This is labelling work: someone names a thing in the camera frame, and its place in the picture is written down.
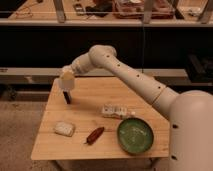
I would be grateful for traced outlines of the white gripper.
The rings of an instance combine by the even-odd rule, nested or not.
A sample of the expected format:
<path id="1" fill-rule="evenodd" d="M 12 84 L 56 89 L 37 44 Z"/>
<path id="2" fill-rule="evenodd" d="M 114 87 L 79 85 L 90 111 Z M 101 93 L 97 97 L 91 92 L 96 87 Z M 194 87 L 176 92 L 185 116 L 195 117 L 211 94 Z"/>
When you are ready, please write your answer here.
<path id="1" fill-rule="evenodd" d="M 72 80 L 74 75 L 82 74 L 82 69 L 79 63 L 71 63 L 70 65 L 66 65 L 62 68 L 62 71 L 64 72 L 60 75 L 62 80 Z"/>

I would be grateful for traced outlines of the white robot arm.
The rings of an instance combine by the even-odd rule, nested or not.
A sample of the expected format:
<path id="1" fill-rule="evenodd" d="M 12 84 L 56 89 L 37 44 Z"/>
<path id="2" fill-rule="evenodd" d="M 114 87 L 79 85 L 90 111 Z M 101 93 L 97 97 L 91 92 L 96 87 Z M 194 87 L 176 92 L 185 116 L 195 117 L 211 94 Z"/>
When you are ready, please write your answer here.
<path id="1" fill-rule="evenodd" d="M 213 95 L 191 90 L 177 93 L 116 58 L 112 46 L 95 45 L 62 68 L 60 88 L 74 88 L 74 78 L 104 68 L 123 81 L 170 121 L 169 171 L 213 171 Z"/>

